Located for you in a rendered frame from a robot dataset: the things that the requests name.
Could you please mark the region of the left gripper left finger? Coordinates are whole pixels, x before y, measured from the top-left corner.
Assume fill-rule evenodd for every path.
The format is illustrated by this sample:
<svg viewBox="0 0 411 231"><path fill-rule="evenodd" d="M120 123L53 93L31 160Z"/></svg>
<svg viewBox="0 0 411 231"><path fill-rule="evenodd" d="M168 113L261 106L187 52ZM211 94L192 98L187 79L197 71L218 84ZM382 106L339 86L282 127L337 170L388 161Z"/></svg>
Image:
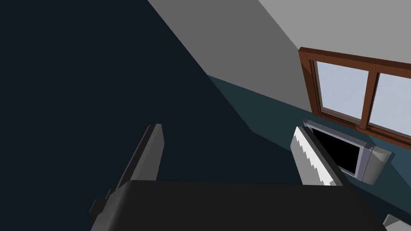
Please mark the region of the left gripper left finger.
<svg viewBox="0 0 411 231"><path fill-rule="evenodd" d="M116 188L119 189L130 180L155 181L157 179L164 145L162 125L149 125Z"/></svg>

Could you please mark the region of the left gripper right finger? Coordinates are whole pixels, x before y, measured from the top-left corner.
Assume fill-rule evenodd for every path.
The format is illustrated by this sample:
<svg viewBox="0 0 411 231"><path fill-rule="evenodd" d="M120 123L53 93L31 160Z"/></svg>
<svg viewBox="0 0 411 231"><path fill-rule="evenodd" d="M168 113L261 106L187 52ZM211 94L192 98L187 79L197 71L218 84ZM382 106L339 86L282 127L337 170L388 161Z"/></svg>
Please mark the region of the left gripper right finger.
<svg viewBox="0 0 411 231"><path fill-rule="evenodd" d="M343 185L303 127L295 128L290 148L303 185Z"/></svg>

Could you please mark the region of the grey television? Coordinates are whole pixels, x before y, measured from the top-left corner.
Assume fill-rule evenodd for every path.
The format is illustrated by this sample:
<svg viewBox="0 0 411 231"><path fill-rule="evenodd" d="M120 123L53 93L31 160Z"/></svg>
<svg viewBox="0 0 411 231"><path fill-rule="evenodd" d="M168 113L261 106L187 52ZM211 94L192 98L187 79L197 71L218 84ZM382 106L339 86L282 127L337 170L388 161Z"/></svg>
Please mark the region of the grey television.
<svg viewBox="0 0 411 231"><path fill-rule="evenodd" d="M392 152L304 119L333 161L346 174L374 185Z"/></svg>

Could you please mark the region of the brown framed window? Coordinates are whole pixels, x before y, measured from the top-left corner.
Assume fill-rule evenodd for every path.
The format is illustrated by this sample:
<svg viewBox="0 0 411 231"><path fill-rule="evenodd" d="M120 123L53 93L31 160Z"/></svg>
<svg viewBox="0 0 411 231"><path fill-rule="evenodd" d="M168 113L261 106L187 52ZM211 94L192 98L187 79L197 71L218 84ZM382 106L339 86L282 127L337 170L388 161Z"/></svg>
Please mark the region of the brown framed window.
<svg viewBox="0 0 411 231"><path fill-rule="evenodd" d="M314 115L411 150L411 63L298 53Z"/></svg>

